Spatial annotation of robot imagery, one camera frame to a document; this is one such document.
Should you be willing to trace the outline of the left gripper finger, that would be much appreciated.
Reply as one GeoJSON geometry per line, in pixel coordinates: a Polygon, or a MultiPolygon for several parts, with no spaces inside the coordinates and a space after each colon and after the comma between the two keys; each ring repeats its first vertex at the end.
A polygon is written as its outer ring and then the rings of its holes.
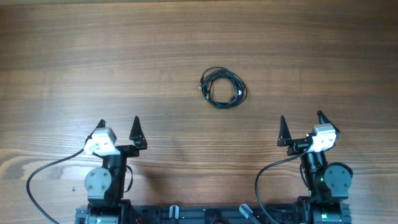
{"type": "Polygon", "coordinates": [[[142,131],[141,122],[138,116],[134,117],[129,139],[133,141],[133,145],[135,145],[138,149],[147,149],[147,140],[142,131]]]}
{"type": "Polygon", "coordinates": [[[106,121],[105,121],[104,119],[101,119],[101,120],[99,121],[99,123],[97,124],[97,126],[95,127],[95,129],[91,132],[90,138],[92,137],[92,135],[93,135],[93,133],[94,133],[94,131],[95,131],[96,129],[98,129],[98,128],[105,128],[105,127],[106,127],[106,121]]]}

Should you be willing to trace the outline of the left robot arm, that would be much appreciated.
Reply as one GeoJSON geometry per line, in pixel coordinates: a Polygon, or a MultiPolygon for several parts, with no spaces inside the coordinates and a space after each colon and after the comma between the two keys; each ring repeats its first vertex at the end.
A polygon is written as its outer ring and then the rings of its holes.
{"type": "Polygon", "coordinates": [[[138,157],[139,151],[147,149],[147,140],[142,132],[139,117],[134,118],[129,134],[132,144],[117,146],[114,131],[100,120],[97,127],[86,138],[83,150],[87,154],[102,159],[101,167],[95,168],[85,177],[85,189],[88,193],[86,209],[76,211],[75,223],[140,223],[139,215],[123,195],[132,187],[130,180],[125,189],[127,159],[138,157]]]}

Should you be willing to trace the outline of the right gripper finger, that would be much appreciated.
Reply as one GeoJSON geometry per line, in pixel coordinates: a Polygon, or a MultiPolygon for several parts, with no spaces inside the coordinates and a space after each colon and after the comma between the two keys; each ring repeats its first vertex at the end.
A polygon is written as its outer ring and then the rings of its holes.
{"type": "Polygon", "coordinates": [[[318,110],[317,115],[320,124],[330,124],[335,129],[335,133],[340,134],[340,130],[325,116],[322,110],[318,110]]]}
{"type": "Polygon", "coordinates": [[[292,144],[292,137],[290,135],[289,127],[285,120],[285,117],[282,115],[280,117],[280,130],[279,137],[277,140],[277,146],[284,147],[292,144]]]}

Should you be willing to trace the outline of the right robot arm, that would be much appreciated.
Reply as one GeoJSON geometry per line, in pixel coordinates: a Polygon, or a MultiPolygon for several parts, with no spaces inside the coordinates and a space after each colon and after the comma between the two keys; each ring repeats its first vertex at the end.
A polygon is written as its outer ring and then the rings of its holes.
{"type": "Polygon", "coordinates": [[[348,198],[352,184],[352,169],[341,162],[327,162],[325,153],[336,146],[340,130],[317,112],[319,123],[305,138],[293,139],[287,122],[280,117],[277,145],[287,147],[288,156],[299,156],[300,173],[306,183],[308,197],[299,196],[295,202],[291,223],[351,223],[348,198]]]}

